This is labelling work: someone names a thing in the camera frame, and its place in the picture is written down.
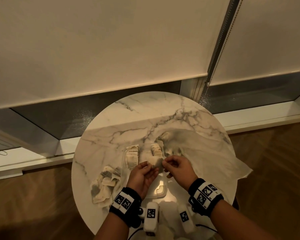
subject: round table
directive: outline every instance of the round table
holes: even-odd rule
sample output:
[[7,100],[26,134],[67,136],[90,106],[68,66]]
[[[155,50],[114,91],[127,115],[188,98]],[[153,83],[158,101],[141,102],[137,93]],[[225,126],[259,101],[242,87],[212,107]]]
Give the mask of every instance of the round table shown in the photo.
[[[71,181],[74,200],[82,219],[93,234],[97,233],[108,212],[105,208],[97,208],[92,203],[91,182],[96,179],[105,165],[121,166],[123,153],[121,145],[126,145],[127,142],[154,142],[156,137],[170,128],[196,131],[204,137],[213,139],[215,143],[228,147],[231,153],[235,153],[219,121],[195,101],[167,92],[137,93],[116,101],[91,121],[81,136],[72,163]],[[154,201],[160,203],[160,210],[163,209],[165,218],[168,218],[171,227],[176,228],[179,234],[182,226],[174,202],[179,197],[188,199],[188,195],[181,187],[177,188],[180,196],[176,196],[176,190],[172,193],[170,186],[175,187],[175,184],[174,179],[170,180],[166,197]],[[236,187],[237,180],[230,180],[222,188],[231,204],[235,198]],[[207,217],[202,217],[202,223],[213,227]],[[200,239],[203,236],[208,239],[213,235],[210,230],[203,227],[200,231]]]

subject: plastic container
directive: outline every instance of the plastic container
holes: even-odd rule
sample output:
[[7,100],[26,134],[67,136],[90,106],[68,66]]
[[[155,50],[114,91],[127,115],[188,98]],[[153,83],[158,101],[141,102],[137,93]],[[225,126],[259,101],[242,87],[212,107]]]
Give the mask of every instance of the plastic container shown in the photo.
[[[154,143],[139,143],[139,163],[147,161],[149,156],[152,156],[151,152],[151,145]],[[125,187],[127,185],[129,176],[130,176],[130,169],[128,169],[125,161],[125,153],[123,152],[122,156],[122,173],[121,173],[121,186]],[[168,183],[167,177],[165,173],[159,173],[156,179],[152,182],[151,186],[149,187],[148,194],[146,195],[146,199],[157,199],[165,197],[168,191]]]

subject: white marble surface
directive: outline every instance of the white marble surface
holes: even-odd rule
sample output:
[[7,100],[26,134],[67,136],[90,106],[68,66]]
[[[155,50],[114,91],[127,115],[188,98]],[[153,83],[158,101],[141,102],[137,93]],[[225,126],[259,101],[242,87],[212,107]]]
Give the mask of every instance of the white marble surface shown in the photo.
[[[104,109],[85,130],[75,151],[72,164],[72,190],[76,206],[84,222],[96,234],[107,216],[105,209],[92,204],[90,183],[105,165],[121,166],[126,145],[153,142],[167,129],[196,131],[211,139],[216,148],[235,154],[231,141],[219,121],[204,107],[180,95],[166,92],[144,92],[125,97]],[[237,180],[218,185],[229,203],[236,193]],[[176,203],[187,202],[188,193],[169,180],[165,198],[157,199],[160,209],[177,235],[182,235],[176,214]],[[207,217],[198,222],[212,226]],[[200,239],[212,232],[200,229]]]

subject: forearm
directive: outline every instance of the forearm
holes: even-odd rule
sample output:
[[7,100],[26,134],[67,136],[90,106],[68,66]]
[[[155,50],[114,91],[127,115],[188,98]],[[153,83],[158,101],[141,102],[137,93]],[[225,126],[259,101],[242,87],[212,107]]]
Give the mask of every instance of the forearm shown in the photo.
[[275,239],[224,200],[216,204],[210,219],[224,240]]
[[116,214],[109,212],[94,240],[127,240],[129,227]]

